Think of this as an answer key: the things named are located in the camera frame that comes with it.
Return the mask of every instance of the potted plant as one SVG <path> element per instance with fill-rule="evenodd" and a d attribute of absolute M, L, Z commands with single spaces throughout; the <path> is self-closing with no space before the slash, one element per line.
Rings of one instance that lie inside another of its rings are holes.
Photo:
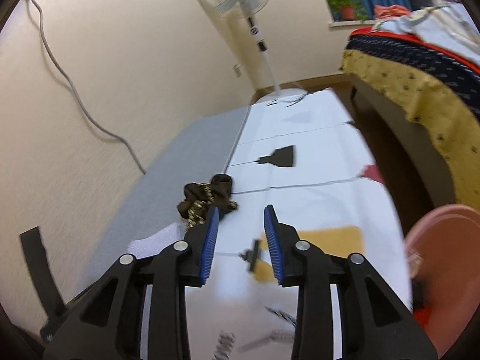
<path fill-rule="evenodd" d="M 338 16 L 341 20 L 360 20 L 368 19 L 367 12 L 360 0 L 328 0 L 328 5 L 332 9 L 332 14 Z"/>

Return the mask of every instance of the plant pot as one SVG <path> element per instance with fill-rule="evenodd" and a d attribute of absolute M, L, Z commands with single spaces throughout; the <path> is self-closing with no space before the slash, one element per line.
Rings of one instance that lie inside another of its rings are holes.
<path fill-rule="evenodd" d="M 342 16 L 342 20 L 355 20 L 355 8 L 352 6 L 341 7 L 340 15 Z"/>

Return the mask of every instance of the wall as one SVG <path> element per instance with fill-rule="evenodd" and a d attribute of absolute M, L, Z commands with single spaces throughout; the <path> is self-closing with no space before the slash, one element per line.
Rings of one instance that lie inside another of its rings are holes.
<path fill-rule="evenodd" d="M 195 119 L 249 103 L 237 60 L 197 0 L 38 0 L 46 37 L 98 121 L 148 167 Z M 65 300 L 100 234 L 141 177 L 121 144 L 91 131 L 21 0 L 0 33 L 0 302 L 14 323 L 44 320 L 18 235 L 42 227 Z"/>
<path fill-rule="evenodd" d="M 280 83 L 338 72 L 342 51 L 356 27 L 330 29 L 332 21 L 326 0 L 270 0 L 257 15 L 268 46 L 270 62 Z M 212 19 L 224 40 L 242 43 L 231 46 L 243 61 L 256 88 L 271 85 L 263 61 L 251 40 L 245 20 L 231 20 L 230 34 L 225 20 Z"/>

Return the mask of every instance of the metal screw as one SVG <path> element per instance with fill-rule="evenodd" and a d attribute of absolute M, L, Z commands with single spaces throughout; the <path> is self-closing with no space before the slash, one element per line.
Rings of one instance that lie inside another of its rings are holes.
<path fill-rule="evenodd" d="M 173 249 L 176 251 L 184 251 L 188 248 L 188 243 L 185 241 L 178 241 L 173 244 Z"/>
<path fill-rule="evenodd" d="M 350 259 L 352 261 L 352 263 L 354 264 L 361 264 L 365 261 L 365 259 L 363 258 L 363 256 L 359 253 L 353 253 L 351 256 L 350 256 Z"/>
<path fill-rule="evenodd" d="M 295 247 L 300 251 L 307 251 L 310 249 L 310 244 L 307 241 L 298 241 Z"/>
<path fill-rule="evenodd" d="M 124 254 L 120 257 L 120 264 L 127 266 L 134 260 L 134 257 L 131 254 Z"/>

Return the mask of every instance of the brown cloth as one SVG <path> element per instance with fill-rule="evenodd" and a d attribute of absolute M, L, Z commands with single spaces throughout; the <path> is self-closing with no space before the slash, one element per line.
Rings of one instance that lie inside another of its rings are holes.
<path fill-rule="evenodd" d="M 185 199 L 177 206 L 182 218 L 188 222 L 187 230 L 205 223 L 210 206 L 218 208 L 220 219 L 238 208 L 230 201 L 233 179 L 229 175 L 219 174 L 212 177 L 210 184 L 189 183 L 183 187 Z"/>

